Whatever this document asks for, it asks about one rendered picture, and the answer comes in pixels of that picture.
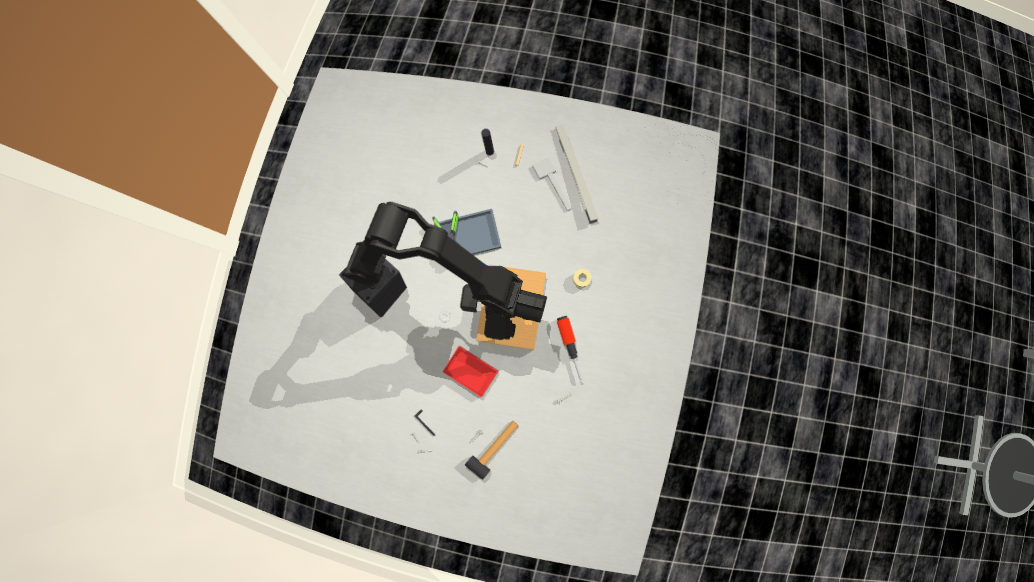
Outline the red screwdriver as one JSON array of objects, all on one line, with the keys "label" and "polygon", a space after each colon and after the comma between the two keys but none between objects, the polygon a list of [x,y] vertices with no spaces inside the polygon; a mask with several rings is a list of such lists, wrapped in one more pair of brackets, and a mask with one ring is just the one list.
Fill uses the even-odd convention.
[{"label": "red screwdriver", "polygon": [[583,382],[582,376],[581,376],[581,373],[580,373],[580,370],[579,370],[579,367],[578,367],[578,363],[577,363],[577,360],[576,360],[577,354],[578,354],[577,350],[576,350],[576,347],[575,347],[575,343],[574,343],[574,342],[576,342],[576,340],[575,340],[575,337],[574,337],[574,334],[573,334],[572,327],[571,327],[571,324],[569,321],[569,318],[567,318],[567,315],[562,316],[560,318],[557,318],[557,324],[558,324],[558,328],[559,328],[559,331],[560,331],[560,334],[561,334],[561,337],[562,337],[562,344],[566,345],[569,356],[571,356],[571,359],[574,360],[574,363],[575,363],[575,366],[576,366],[576,370],[577,370],[580,382]]}]

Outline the light wooden board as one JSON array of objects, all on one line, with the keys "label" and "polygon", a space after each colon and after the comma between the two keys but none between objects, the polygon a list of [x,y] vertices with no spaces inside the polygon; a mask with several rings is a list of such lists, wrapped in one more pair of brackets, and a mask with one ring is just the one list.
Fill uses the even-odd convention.
[{"label": "light wooden board", "polygon": [[[516,269],[505,267],[513,273],[517,274],[518,278],[523,280],[521,290],[529,290],[536,294],[543,295],[545,276],[544,272],[537,272],[530,270]],[[510,340],[496,340],[486,338],[484,336],[485,321],[486,321],[485,308],[481,308],[480,320],[478,326],[478,333],[476,341],[499,344],[505,346],[512,346],[525,349],[535,349],[536,336],[538,330],[539,321],[524,320],[520,317],[510,318],[513,324],[516,324],[515,335],[510,337]]]}]

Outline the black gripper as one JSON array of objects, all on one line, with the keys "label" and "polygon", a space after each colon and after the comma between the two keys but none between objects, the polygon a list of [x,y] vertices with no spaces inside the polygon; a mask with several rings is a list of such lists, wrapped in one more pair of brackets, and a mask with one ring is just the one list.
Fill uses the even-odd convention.
[{"label": "black gripper", "polygon": [[[470,289],[469,284],[464,285],[463,286],[463,290],[462,290],[462,296],[461,296],[460,308],[463,311],[476,312],[477,313],[477,310],[476,310],[477,309],[477,302],[481,302],[481,301],[473,299],[472,296],[473,295],[472,295],[472,289]],[[485,306],[485,312],[489,311],[489,312],[494,312],[496,314],[501,314],[501,312],[495,312],[495,311],[492,311],[491,309],[489,309],[488,307],[487,308],[486,307],[487,306]]]}]

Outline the black mallet with wooden handle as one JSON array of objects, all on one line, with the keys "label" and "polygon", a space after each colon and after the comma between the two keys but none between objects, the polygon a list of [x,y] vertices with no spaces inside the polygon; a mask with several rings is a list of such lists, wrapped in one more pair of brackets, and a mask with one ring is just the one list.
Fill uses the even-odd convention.
[{"label": "black mallet with wooden handle", "polygon": [[472,455],[472,458],[466,462],[465,466],[472,470],[473,473],[480,477],[482,480],[490,472],[490,469],[485,466],[485,464],[491,459],[491,457],[497,452],[501,445],[509,438],[509,436],[515,431],[519,425],[512,421],[508,427],[501,432],[501,435],[496,439],[496,441],[490,446],[490,448],[484,453],[484,455],[478,460]]}]

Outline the tan short cylinder with hole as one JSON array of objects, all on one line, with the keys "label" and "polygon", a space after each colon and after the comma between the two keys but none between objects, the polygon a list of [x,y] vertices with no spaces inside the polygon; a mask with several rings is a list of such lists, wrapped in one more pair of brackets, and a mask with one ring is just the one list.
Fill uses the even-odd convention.
[{"label": "tan short cylinder with hole", "polygon": [[[580,282],[578,280],[578,276],[579,275],[584,275],[587,278],[586,281],[585,282]],[[579,269],[579,270],[577,270],[575,272],[575,274],[573,276],[573,282],[574,282],[574,284],[577,287],[584,288],[584,287],[588,286],[589,283],[591,282],[591,274],[589,273],[589,271],[587,271],[585,269]]]}]

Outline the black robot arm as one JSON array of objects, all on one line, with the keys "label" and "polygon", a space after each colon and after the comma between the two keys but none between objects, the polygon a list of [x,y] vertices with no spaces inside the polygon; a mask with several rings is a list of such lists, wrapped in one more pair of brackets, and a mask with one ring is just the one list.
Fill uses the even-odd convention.
[{"label": "black robot arm", "polygon": [[[408,218],[425,231],[424,237],[420,247],[397,250]],[[484,264],[447,235],[446,229],[429,224],[416,209],[395,202],[381,203],[364,241],[355,245],[344,276],[375,289],[386,256],[396,259],[420,256],[440,264],[469,284],[473,299],[478,298],[492,311],[501,312],[485,312],[485,337],[497,340],[514,337],[516,324],[510,320],[512,316],[541,321],[547,296],[521,290],[523,280],[517,274],[503,266]]]}]

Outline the red open tray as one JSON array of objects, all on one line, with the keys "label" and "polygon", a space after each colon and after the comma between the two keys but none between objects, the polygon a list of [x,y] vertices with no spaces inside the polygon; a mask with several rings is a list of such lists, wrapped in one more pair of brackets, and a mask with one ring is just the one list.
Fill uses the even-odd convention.
[{"label": "red open tray", "polygon": [[498,370],[458,346],[443,370],[443,373],[482,397],[495,378]]}]

